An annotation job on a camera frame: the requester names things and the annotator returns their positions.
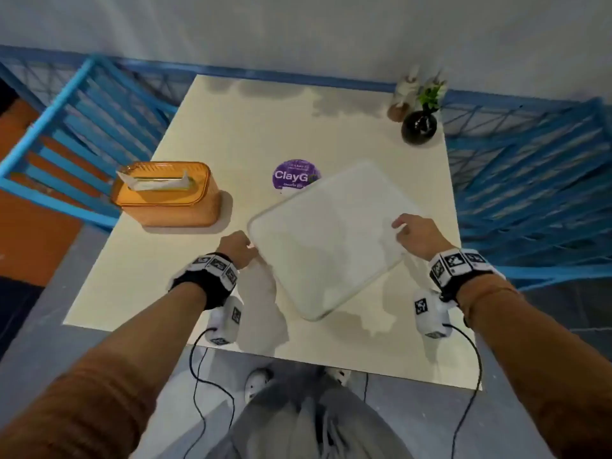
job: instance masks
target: black vase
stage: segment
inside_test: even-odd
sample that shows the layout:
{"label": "black vase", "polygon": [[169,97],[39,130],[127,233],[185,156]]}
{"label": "black vase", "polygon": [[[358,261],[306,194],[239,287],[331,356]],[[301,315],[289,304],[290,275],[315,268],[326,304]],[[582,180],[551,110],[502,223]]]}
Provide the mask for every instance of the black vase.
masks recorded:
{"label": "black vase", "polygon": [[423,145],[432,139],[438,129],[438,121],[432,115],[435,109],[423,106],[423,111],[410,113],[402,124],[402,139],[411,145]]}

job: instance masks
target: tissue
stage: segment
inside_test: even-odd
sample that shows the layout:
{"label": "tissue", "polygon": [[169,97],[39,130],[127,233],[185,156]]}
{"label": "tissue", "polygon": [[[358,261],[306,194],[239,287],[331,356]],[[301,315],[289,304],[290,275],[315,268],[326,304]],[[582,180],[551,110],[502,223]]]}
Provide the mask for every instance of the tissue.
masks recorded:
{"label": "tissue", "polygon": [[134,192],[145,192],[146,190],[185,190],[191,184],[187,171],[183,171],[181,178],[170,178],[168,180],[143,180],[128,176],[119,171],[117,175]]}

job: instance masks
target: white table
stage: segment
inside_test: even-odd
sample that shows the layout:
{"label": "white table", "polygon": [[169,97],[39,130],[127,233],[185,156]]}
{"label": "white table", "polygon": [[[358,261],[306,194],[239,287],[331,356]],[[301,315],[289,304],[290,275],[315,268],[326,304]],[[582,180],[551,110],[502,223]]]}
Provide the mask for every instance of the white table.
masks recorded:
{"label": "white table", "polygon": [[[386,118],[389,99],[373,91],[196,77],[153,159],[208,164],[229,193],[222,218],[206,229],[145,231],[123,214],[64,323],[112,331],[147,307],[195,255],[214,251],[222,235],[245,230],[252,216],[282,199],[272,172],[290,159],[314,163],[323,177],[371,159],[459,244],[442,131],[426,148],[406,145],[400,125]],[[424,261],[408,255],[405,262],[316,323],[297,315],[280,286],[275,300],[273,291],[266,295],[256,265],[254,275],[239,279],[245,313],[238,341],[223,349],[473,388],[477,360],[468,342],[456,332],[444,341],[417,332],[412,292],[428,278]],[[248,296],[241,282],[256,285]],[[458,310],[451,318],[465,329]],[[190,342],[207,320],[203,313]]]}

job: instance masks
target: shoe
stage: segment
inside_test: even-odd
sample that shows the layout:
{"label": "shoe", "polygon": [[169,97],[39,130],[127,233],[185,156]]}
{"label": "shoe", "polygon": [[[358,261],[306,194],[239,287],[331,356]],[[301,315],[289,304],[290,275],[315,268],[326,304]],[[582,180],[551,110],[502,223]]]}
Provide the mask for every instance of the shoe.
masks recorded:
{"label": "shoe", "polygon": [[337,367],[326,367],[325,373],[344,387],[346,386],[346,384],[348,384],[349,378],[351,378],[350,370],[339,369]]}
{"label": "shoe", "polygon": [[273,379],[272,371],[266,368],[255,369],[247,377],[244,385],[244,402],[249,402],[262,391]]}

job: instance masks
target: tissue box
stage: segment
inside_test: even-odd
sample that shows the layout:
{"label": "tissue box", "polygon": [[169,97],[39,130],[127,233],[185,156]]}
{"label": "tissue box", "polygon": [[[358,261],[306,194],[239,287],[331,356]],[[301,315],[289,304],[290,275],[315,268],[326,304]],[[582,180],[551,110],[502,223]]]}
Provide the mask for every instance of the tissue box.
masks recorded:
{"label": "tissue box", "polygon": [[[120,171],[135,179],[134,189],[118,177],[111,200],[143,226],[208,227],[219,218],[221,194],[204,163],[139,162]],[[188,181],[181,184],[185,173]]]}

